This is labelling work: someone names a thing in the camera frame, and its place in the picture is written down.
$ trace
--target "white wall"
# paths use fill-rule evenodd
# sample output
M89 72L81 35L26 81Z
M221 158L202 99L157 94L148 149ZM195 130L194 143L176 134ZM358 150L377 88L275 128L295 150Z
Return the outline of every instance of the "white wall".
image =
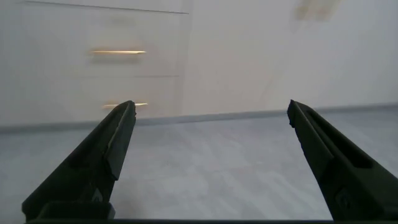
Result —
M398 102L398 1L344 0L325 22L297 3L194 1L183 114Z

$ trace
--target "gray floor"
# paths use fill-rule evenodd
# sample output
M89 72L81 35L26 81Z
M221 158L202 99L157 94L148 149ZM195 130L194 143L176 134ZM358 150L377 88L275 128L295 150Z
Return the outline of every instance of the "gray floor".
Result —
M323 114L398 175L398 110ZM0 222L89 129L0 135ZM331 219L286 116L136 126L111 203L117 218Z

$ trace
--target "baseboard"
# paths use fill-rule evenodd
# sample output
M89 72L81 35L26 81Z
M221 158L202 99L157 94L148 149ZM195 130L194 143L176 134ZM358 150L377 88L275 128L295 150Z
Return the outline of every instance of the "baseboard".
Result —
M378 110L398 110L398 103L388 105L367 105L367 106L342 106L330 108L314 108L320 114L327 113L355 113L355 112L370 112ZM190 115L179 116L171 118L144 118L137 119L136 126L149 126L160 124L176 124L176 123L192 123L202 121L220 121L232 119L251 119L251 118L266 118L273 116L285 116L286 110L274 111L253 111L242 113L224 113L224 114L204 114L204 115ZM78 123L51 123L51 124L35 124L35 125L21 125L21 126L0 126L0 134L10 133L24 133L24 132L49 132L49 131L67 131L72 129L94 129L100 121L87 121Z

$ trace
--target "drawer handle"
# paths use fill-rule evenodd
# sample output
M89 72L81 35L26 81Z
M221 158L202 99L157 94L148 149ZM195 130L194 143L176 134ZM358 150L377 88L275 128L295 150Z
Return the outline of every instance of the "drawer handle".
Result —
M147 103L135 103L136 106L145 106L148 105ZM117 107L118 105L104 105L102 106L102 109L113 109Z
M92 50L93 54L121 54L121 55L135 55L146 53L143 50Z

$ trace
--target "white cabinet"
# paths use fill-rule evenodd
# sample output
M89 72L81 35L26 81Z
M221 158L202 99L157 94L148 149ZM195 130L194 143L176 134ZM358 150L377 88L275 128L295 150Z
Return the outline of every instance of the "white cabinet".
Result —
M112 7L120 7L118 2ZM168 1L145 5L151 2ZM99 121L110 111L103 105L126 100L148 103L137 108L138 118L179 115L180 21L186 14L152 6L122 10L28 2L7 7L12 13L2 15L6 21L0 23L0 125Z

